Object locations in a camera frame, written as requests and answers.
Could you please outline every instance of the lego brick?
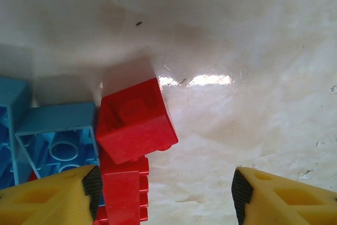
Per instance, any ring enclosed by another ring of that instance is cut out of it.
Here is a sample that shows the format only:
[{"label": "lego brick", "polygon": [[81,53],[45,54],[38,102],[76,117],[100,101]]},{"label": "lego brick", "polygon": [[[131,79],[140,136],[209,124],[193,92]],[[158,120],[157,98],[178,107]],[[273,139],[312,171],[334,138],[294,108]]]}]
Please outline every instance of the lego brick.
[{"label": "lego brick", "polygon": [[140,224],[147,220],[148,160],[115,164],[101,151],[101,172],[105,209],[110,225]]},{"label": "lego brick", "polygon": [[232,195],[239,225],[337,224],[337,193],[251,168],[236,168]]},{"label": "lego brick", "polygon": [[117,164],[176,144],[157,79],[103,97],[96,138]]},{"label": "lego brick", "polygon": [[31,108],[15,136],[37,176],[98,165],[94,103]]},{"label": "lego brick", "polygon": [[97,217],[93,225],[109,225],[105,207],[101,206],[98,208]]},{"label": "lego brick", "polygon": [[0,190],[1,225],[91,225],[102,193],[94,165]]},{"label": "lego brick", "polygon": [[29,180],[28,181],[33,181],[33,180],[36,180],[37,179],[37,176],[36,174],[34,173],[34,171],[32,171],[32,174],[31,176],[29,177]]},{"label": "lego brick", "polygon": [[102,207],[102,206],[105,206],[103,193],[102,193],[102,196],[101,196],[101,199],[100,199],[100,207]]},{"label": "lego brick", "polygon": [[14,133],[30,103],[27,82],[0,77],[0,189],[28,181],[31,166]]}]

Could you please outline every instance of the blue lego brick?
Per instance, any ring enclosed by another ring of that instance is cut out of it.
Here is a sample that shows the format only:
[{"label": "blue lego brick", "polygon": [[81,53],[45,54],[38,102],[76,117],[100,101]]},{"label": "blue lego brick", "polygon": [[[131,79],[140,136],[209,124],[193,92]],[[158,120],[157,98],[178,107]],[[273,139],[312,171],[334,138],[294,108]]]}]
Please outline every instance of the blue lego brick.
[{"label": "blue lego brick", "polygon": [[103,207],[103,206],[105,206],[105,202],[104,202],[104,197],[103,197],[103,192],[102,192],[101,199],[100,199],[100,207]]},{"label": "blue lego brick", "polygon": [[0,77],[0,189],[28,181],[32,171],[14,135],[30,104],[27,82]]},{"label": "blue lego brick", "polygon": [[94,103],[28,110],[15,136],[37,178],[86,164],[99,164],[94,118]]}]

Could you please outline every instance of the scratch mark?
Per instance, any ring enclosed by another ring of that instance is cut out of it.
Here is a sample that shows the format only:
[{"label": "scratch mark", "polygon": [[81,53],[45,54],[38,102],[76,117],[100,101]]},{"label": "scratch mark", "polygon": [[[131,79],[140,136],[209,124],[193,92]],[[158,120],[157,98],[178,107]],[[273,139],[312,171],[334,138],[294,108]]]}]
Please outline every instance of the scratch mark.
[{"label": "scratch mark", "polygon": [[337,85],[334,85],[333,87],[331,87],[330,93],[331,94],[337,94]]},{"label": "scratch mark", "polygon": [[294,161],[295,161],[295,159],[293,159],[293,161],[290,162],[290,164],[287,166],[287,168],[289,168],[293,164]]},{"label": "scratch mark", "polygon": [[316,147],[320,147],[320,146],[322,146],[324,144],[324,142],[317,142],[316,143]]},{"label": "scratch mark", "polygon": [[307,170],[303,173],[300,173],[299,179],[311,179],[312,178],[312,170]]},{"label": "scratch mark", "polygon": [[185,83],[185,82],[186,82],[186,80],[187,80],[187,79],[183,79],[183,81],[181,81],[181,82],[179,83],[179,85],[181,85],[181,84]]},{"label": "scratch mark", "polygon": [[260,166],[257,166],[255,163],[253,163],[252,168],[258,170]]},{"label": "scratch mark", "polygon": [[164,64],[165,69],[167,69],[168,71],[172,72],[165,64]]},{"label": "scratch mark", "polygon": [[180,200],[180,201],[176,201],[175,203],[184,203],[184,202],[196,202],[196,203],[204,203],[205,200],[202,196],[198,196],[198,195],[191,195],[189,196],[187,199],[185,200]]}]

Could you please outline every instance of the glossy white surface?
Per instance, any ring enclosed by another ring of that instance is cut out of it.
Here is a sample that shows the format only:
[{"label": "glossy white surface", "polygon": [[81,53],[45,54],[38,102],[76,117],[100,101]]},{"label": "glossy white surface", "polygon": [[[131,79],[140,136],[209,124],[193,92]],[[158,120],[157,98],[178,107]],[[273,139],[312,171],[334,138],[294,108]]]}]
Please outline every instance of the glossy white surface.
[{"label": "glossy white surface", "polygon": [[238,165],[337,191],[337,0],[0,0],[0,27],[38,104],[154,70],[180,142],[148,156],[144,225],[236,224]]}]

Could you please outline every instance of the stacked red bricks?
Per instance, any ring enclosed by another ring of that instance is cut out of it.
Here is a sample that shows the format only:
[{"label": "stacked red bricks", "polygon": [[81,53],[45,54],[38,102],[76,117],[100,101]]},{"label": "stacked red bricks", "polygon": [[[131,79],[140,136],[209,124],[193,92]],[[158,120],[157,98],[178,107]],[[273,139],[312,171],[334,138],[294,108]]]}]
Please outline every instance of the stacked red bricks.
[{"label": "stacked red bricks", "polygon": [[133,225],[148,218],[148,159],[178,142],[157,79],[102,98],[96,139],[105,206],[94,225]]}]

